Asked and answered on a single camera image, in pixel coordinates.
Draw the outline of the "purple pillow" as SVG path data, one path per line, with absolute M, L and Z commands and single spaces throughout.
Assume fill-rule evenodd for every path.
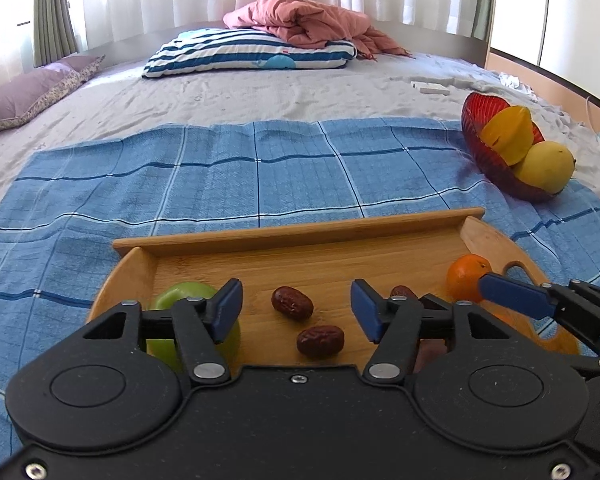
M 104 56 L 70 55 L 0 87 L 0 132 L 19 128 L 94 77 Z

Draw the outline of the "small mandarin orange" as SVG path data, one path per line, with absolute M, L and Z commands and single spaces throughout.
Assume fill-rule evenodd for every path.
M 455 300 L 467 300 L 478 304 L 482 300 L 479 280 L 492 271 L 488 259 L 467 254 L 455 260 L 446 272 L 445 286 Z

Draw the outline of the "large green apple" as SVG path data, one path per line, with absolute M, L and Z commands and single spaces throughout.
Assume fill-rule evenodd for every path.
M 146 338 L 146 350 L 174 372 L 191 372 L 204 362 L 189 359 L 190 350 L 218 354 L 212 362 L 228 367 L 240 344 L 238 316 L 242 312 L 242 282 L 231 278 L 220 289 L 198 282 L 183 282 L 156 297 L 149 309 L 171 312 L 164 332 Z

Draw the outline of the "blue striped pillow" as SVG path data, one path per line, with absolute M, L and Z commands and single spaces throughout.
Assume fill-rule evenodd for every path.
M 358 56 L 350 41 L 297 48 L 268 32 L 203 28 L 182 32 L 146 62 L 142 76 L 157 79 L 212 70 L 332 70 Z

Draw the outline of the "wooden serving tray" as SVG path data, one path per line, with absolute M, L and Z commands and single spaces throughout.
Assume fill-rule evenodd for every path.
M 240 339 L 227 356 L 230 370 L 244 365 L 304 365 L 296 347 L 302 324 L 276 312 L 271 295 L 280 285 L 301 290 L 314 303 L 314 324 L 337 325 L 346 334 L 332 362 L 362 367 L 375 347 L 351 311 L 350 287 L 364 278 L 381 294 L 406 285 L 448 299 L 446 272 L 473 252 L 492 270 L 520 266 L 534 284 L 547 277 L 528 254 L 483 222 L 480 208 L 452 209 L 278 228 L 120 238 L 121 259 L 95 298 L 90 318 L 125 299 L 143 308 L 169 287 L 201 282 L 215 288 L 231 278 L 244 286 Z

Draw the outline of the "grey bed sheet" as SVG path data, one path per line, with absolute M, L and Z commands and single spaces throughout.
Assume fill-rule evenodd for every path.
M 208 126 L 283 119 L 376 116 L 457 120 L 468 93 L 480 91 L 528 107 L 543 136 L 568 146 L 576 179 L 600 198 L 600 137 L 579 119 L 504 87 L 496 73 L 452 58 L 381 55 L 338 70 L 228 70 L 145 79 L 140 62 L 103 70 L 32 119 L 0 132 L 0 201 L 38 150 L 122 138 L 168 124 Z M 448 96 L 421 94 L 412 81 L 447 86 Z

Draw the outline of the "large orange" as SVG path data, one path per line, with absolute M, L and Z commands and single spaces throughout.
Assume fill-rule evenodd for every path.
M 496 304 L 487 304 L 486 310 L 510 327 L 513 327 L 517 332 L 523 334 L 525 337 L 531 340 L 538 339 L 538 335 L 535 333 L 534 326 L 529 320 L 528 316 L 501 306 L 497 306 Z

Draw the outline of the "white crumpled cloth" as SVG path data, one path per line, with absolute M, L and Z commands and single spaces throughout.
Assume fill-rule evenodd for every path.
M 525 84 L 518 76 L 501 72 L 498 74 L 498 80 L 504 87 L 517 91 L 524 96 L 528 96 L 528 98 L 532 99 L 532 101 L 536 101 L 538 99 L 538 96 L 535 94 L 533 89 L 528 86 L 528 84 Z

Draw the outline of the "blue plaid cloth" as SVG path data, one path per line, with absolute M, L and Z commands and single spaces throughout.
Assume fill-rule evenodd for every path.
M 77 330 L 121 237 L 481 207 L 553 281 L 600 286 L 600 198 L 503 194 L 460 124 L 430 118 L 166 125 L 33 155 L 0 203 L 0 463 L 19 448 L 4 391 Z

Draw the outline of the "white box on bed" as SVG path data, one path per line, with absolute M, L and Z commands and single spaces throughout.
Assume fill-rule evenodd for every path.
M 451 90 L 444 84 L 438 84 L 431 81 L 412 81 L 412 87 L 421 94 L 431 94 L 432 96 L 448 96 Z

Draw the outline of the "pink blanket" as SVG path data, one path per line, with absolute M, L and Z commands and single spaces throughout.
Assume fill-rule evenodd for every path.
M 364 13 L 312 0 L 254 0 L 223 16 L 228 28 L 263 30 L 296 48 L 321 49 L 350 41 L 359 58 L 378 54 L 411 56 Z

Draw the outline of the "green drape curtain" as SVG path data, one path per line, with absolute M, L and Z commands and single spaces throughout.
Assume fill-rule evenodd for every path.
M 33 0 L 33 65 L 45 66 L 76 53 L 68 0 Z

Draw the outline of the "dark purple round fruit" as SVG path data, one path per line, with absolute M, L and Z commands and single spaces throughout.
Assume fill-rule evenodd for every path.
M 414 372 L 419 373 L 425 366 L 447 353 L 448 347 L 443 339 L 422 339 L 419 341 Z

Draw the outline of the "red jujube date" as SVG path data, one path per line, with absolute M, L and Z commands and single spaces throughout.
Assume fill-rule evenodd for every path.
M 336 325 L 315 325 L 297 336 L 297 350 L 309 359 L 324 360 L 336 356 L 344 347 L 344 331 Z
M 272 292 L 273 308 L 294 321 L 303 322 L 314 312 L 312 300 L 300 290 L 290 286 L 280 286 Z
M 390 296 L 412 298 L 415 300 L 418 299 L 418 296 L 409 287 L 405 285 L 394 286 L 393 289 L 391 289 Z

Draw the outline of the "red glass fruit bowl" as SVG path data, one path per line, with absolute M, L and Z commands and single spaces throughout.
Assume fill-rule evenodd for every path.
M 472 92 L 462 130 L 478 169 L 504 193 L 544 203 L 566 187 L 576 159 L 565 145 L 544 138 L 528 107 Z

